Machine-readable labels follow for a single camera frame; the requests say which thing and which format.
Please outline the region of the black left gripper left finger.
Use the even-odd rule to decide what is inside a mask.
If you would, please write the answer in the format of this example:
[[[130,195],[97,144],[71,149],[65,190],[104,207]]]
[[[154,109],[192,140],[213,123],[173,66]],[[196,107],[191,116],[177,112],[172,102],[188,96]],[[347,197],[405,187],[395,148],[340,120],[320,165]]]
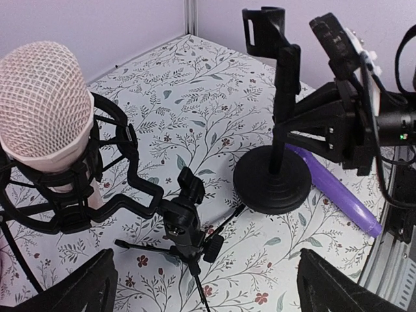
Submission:
[[[35,296],[31,311],[112,311],[118,272],[114,251],[104,249],[67,278]]]

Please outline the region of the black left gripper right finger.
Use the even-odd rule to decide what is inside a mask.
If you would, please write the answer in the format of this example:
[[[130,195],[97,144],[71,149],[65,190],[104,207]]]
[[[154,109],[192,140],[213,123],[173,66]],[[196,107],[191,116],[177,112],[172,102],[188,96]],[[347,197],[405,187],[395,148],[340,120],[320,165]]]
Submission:
[[[402,311],[353,282],[312,249],[301,249],[297,289],[302,312]]]

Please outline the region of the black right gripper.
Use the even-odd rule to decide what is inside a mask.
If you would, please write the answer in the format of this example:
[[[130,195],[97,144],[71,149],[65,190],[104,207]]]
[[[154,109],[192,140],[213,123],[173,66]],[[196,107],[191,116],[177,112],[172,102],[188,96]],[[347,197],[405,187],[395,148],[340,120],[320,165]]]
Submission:
[[[375,147],[369,119],[361,94],[348,81],[326,83],[296,103],[282,122],[282,141],[359,176],[372,170]]]

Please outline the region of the black round-base mic stand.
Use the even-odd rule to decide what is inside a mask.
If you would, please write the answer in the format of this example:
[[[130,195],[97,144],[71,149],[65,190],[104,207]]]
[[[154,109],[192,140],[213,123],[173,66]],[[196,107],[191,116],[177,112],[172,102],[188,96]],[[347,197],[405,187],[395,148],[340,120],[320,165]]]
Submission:
[[[283,215],[301,206],[311,188],[311,173],[283,141],[283,122],[293,115],[300,93],[300,54],[285,37],[285,10],[263,6],[242,11],[249,55],[276,60],[272,143],[247,151],[236,163],[233,186],[241,202],[255,212]]]

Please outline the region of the black shock mount tripod stand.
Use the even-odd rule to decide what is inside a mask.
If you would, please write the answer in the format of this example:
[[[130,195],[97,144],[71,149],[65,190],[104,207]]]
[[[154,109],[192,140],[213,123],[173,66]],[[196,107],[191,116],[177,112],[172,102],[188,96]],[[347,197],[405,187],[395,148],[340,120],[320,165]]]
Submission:
[[[190,168],[183,167],[177,177],[180,192],[172,200],[164,199],[163,188],[142,179],[138,173],[138,138],[126,114],[111,100],[94,94],[94,124],[81,158],[60,174],[47,174],[28,167],[1,150],[1,232],[16,261],[24,271],[36,294],[13,307],[14,311],[31,311],[31,300],[52,288],[43,287],[36,279],[9,228],[9,222],[44,235],[71,235],[88,231],[93,223],[102,224],[120,209],[143,219],[159,215],[169,248],[141,247],[143,252],[157,252],[176,258],[190,270],[201,303],[208,306],[200,281],[200,261],[212,263],[218,257],[224,239],[221,229],[206,235],[200,226],[197,207],[205,196],[202,180]],[[101,149],[116,146],[119,161],[128,164],[126,183],[144,193],[148,204],[124,193],[111,195],[94,209],[89,206],[93,196],[92,182],[101,181],[103,174],[116,165],[103,164]]]

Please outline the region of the pink beige microphone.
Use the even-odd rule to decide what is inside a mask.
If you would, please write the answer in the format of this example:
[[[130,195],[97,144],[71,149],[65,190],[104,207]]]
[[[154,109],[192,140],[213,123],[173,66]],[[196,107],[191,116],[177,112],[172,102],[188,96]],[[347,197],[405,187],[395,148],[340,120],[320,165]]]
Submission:
[[[1,59],[1,145],[8,156],[63,173],[81,158],[93,124],[94,97],[65,45],[33,42]]]

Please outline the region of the purple microphone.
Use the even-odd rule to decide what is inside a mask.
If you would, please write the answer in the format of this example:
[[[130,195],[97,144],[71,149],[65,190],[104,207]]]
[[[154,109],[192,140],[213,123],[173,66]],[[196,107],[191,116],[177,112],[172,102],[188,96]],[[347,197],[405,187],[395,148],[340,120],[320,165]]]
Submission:
[[[331,200],[355,225],[370,237],[382,233],[382,226],[373,213],[306,149],[287,144],[307,164],[312,183]]]

